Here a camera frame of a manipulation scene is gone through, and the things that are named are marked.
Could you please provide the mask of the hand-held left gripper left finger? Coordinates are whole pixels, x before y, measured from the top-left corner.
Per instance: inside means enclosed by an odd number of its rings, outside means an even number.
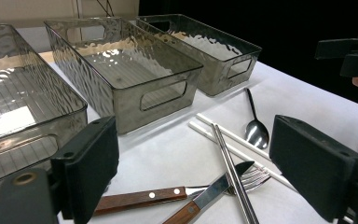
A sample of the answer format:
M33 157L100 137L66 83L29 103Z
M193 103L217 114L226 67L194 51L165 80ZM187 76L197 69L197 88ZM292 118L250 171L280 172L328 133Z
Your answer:
M111 179L117 174L116 119L96 119L51 159L55 193L62 217L87 224Z

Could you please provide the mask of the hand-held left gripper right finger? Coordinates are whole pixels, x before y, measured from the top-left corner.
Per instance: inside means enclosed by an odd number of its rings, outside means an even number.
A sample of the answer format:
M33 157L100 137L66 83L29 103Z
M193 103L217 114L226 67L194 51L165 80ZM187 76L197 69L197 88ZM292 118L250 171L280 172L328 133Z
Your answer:
M277 115L269 157L325 220L345 215L358 176L358 153L308 123Z

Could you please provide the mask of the steel spoon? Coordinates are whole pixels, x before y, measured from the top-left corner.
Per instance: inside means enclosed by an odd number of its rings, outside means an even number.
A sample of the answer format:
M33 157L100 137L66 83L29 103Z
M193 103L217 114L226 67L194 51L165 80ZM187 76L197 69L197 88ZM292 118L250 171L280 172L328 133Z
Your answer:
M245 128L244 139L253 146L264 150L269 145L269 131L257 117L255 103L251 91L247 89L246 93L252 110L253 119L247 124Z

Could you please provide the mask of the smoky clear plastic tray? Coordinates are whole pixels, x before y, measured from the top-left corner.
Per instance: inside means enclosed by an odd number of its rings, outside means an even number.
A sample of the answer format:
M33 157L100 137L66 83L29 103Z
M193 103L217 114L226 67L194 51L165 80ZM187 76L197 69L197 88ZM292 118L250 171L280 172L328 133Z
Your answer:
M248 81L262 50L183 14L139 16L136 24L202 63L198 88L208 96Z
M87 103L14 27L0 24L0 181L45 164L87 123Z
M117 132L192 105L203 65L121 18L45 22L55 63Z

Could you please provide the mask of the wooden-handled knife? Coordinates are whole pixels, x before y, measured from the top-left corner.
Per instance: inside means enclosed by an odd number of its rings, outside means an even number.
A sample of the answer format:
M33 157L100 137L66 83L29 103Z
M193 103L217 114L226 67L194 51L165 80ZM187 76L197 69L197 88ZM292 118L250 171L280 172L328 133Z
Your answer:
M228 178L229 173L221 175L201 194L165 220L163 224L189 224L204 208L211 205L223 192L231 187Z

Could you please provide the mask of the beige wooden shelf unit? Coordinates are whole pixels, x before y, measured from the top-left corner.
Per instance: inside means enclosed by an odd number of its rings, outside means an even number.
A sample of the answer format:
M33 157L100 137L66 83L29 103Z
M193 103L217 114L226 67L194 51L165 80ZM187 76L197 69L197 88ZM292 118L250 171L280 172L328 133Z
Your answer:
M0 23L18 28L43 26L48 19L119 16L133 19L140 0L0 0Z

